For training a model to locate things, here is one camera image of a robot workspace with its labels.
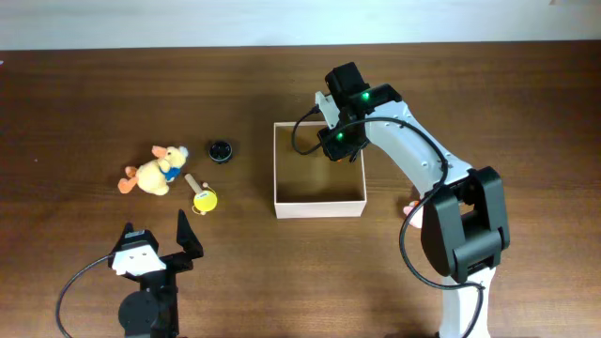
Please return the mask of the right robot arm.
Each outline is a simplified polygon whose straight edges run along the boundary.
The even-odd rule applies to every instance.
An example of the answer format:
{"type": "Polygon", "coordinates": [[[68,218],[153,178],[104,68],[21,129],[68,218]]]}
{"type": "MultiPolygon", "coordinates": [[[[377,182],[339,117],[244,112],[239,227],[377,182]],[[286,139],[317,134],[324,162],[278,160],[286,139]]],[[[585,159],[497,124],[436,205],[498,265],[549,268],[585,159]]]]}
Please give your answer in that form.
{"type": "Polygon", "coordinates": [[[316,93],[316,110],[326,128],[319,146],[332,161],[355,158],[369,145],[383,150],[420,195],[399,233],[422,221],[424,254],[441,276],[434,282],[409,261],[409,271],[443,293],[440,337],[487,337],[489,288],[501,254],[510,245],[500,174],[490,166],[475,169],[435,139],[389,84],[369,85],[354,63],[325,77],[329,92],[316,93]]]}

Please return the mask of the white pink duck toy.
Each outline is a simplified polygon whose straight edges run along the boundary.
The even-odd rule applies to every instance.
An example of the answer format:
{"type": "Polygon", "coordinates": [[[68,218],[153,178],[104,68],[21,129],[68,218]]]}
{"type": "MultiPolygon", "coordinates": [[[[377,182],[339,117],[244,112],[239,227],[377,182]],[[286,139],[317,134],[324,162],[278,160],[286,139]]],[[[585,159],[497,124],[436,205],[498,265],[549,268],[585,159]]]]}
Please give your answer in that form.
{"type": "Polygon", "coordinates": [[[419,201],[412,201],[407,206],[404,206],[403,212],[407,216],[407,220],[409,220],[409,224],[412,227],[417,229],[421,229],[423,227],[424,211],[421,208],[419,201]]]}

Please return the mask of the yellow rattle drum toy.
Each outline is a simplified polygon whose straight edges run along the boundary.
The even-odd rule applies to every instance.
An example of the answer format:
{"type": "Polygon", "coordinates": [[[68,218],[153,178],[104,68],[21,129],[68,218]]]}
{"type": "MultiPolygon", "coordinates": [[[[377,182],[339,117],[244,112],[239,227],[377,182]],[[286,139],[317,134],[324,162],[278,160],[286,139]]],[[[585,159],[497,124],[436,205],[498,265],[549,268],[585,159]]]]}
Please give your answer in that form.
{"type": "Polygon", "coordinates": [[[184,178],[194,192],[192,210],[195,214],[206,215],[217,207],[218,195],[207,182],[199,183],[191,174],[186,174],[184,178]]]}

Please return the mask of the yellow plush duck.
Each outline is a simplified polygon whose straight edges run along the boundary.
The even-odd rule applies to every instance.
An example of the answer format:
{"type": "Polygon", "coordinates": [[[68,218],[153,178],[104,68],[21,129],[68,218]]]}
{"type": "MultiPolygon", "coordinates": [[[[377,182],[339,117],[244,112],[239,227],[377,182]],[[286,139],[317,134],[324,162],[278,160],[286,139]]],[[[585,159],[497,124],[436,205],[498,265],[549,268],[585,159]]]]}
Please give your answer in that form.
{"type": "Polygon", "coordinates": [[[179,176],[189,157],[189,150],[185,146],[153,146],[151,152],[154,160],[139,167],[125,168],[126,177],[117,183],[121,193],[129,193],[138,187],[146,193],[166,195],[170,190],[169,184],[179,176]]]}

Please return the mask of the black round puck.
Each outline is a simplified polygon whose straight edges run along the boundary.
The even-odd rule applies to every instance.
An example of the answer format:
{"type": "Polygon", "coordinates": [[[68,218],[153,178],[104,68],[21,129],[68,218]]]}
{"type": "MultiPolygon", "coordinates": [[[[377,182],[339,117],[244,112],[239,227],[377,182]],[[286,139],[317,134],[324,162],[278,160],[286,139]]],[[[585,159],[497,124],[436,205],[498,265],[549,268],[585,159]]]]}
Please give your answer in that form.
{"type": "Polygon", "coordinates": [[[218,164],[227,163],[233,158],[233,148],[226,141],[216,141],[210,146],[208,155],[218,164]]]}

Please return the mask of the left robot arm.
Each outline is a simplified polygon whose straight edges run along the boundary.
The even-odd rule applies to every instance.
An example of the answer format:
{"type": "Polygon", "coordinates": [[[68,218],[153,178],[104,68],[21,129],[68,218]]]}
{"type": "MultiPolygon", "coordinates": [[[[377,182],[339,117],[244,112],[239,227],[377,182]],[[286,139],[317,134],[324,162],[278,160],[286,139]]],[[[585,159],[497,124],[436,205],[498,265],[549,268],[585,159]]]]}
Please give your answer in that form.
{"type": "Polygon", "coordinates": [[[179,335],[177,275],[193,269],[193,261],[204,255],[182,209],[177,215],[176,242],[182,248],[180,252],[160,256],[159,243],[151,231],[136,231],[128,223],[111,251],[109,267],[118,276],[139,284],[118,309],[126,337],[179,335]]]}

